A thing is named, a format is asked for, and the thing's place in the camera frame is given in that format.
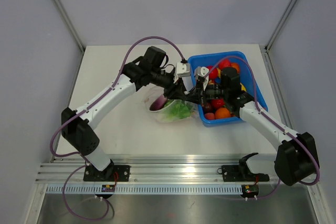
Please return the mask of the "purple onion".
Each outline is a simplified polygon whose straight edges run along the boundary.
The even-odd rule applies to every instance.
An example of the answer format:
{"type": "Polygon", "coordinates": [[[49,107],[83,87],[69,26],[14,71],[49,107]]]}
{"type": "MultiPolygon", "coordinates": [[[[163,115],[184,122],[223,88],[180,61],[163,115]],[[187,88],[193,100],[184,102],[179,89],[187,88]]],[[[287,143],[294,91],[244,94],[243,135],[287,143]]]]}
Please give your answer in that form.
{"type": "Polygon", "coordinates": [[[158,111],[167,103],[167,98],[164,95],[159,96],[149,107],[150,111],[158,111]]]}

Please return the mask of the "green lettuce head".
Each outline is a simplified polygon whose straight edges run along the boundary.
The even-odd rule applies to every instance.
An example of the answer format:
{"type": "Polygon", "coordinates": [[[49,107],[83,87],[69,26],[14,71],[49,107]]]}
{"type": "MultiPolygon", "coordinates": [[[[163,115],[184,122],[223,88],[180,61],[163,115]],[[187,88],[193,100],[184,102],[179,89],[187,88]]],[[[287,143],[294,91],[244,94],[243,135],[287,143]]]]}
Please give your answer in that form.
{"type": "Polygon", "coordinates": [[[168,100],[162,109],[163,120],[172,122],[189,118],[194,106],[182,100],[168,100]]]}

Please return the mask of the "clear dotted zip top bag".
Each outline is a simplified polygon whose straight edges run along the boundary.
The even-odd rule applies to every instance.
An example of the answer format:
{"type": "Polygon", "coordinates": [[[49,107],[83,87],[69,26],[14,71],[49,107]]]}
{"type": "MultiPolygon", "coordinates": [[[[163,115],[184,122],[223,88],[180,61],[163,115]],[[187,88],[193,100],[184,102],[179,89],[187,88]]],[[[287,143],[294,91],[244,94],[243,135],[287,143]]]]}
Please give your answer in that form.
{"type": "Polygon", "coordinates": [[[160,109],[150,110],[151,105],[160,95],[163,95],[163,88],[153,86],[144,94],[140,103],[151,119],[160,123],[173,123],[199,117],[197,105],[182,100],[168,99],[160,109]]]}

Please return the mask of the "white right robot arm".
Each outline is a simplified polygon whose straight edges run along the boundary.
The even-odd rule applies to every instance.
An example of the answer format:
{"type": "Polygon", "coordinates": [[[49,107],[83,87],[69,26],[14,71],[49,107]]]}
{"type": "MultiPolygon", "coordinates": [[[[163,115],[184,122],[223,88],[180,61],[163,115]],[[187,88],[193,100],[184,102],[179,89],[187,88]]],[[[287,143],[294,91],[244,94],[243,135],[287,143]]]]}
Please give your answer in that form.
{"type": "Polygon", "coordinates": [[[208,84],[210,72],[206,67],[195,69],[195,87],[188,96],[196,97],[197,104],[222,98],[230,113],[253,126],[275,148],[277,154],[271,170],[284,184],[305,184],[305,178],[315,175],[310,182],[315,185],[320,180],[320,166],[313,136],[308,132],[300,134],[270,116],[258,103],[256,94],[241,89],[236,69],[224,68],[220,85],[208,84]]]}

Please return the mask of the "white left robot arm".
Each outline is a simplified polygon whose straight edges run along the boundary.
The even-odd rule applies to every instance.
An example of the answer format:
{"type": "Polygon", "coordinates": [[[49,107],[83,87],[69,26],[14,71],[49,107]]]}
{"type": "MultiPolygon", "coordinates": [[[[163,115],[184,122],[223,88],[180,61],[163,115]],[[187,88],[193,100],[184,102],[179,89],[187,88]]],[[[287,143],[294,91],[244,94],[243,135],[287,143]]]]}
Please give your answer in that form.
{"type": "Polygon", "coordinates": [[[148,84],[163,88],[169,99],[184,98],[186,89],[182,79],[191,74],[191,67],[183,59],[171,72],[166,72],[162,67],[165,58],[165,51],[149,47],[144,56],[124,63],[115,81],[85,105],[76,110],[66,108],[62,111],[61,135],[90,163],[87,171],[94,181],[107,181],[111,177],[117,177],[114,162],[100,147],[100,140],[94,132],[111,110],[148,84]]]}

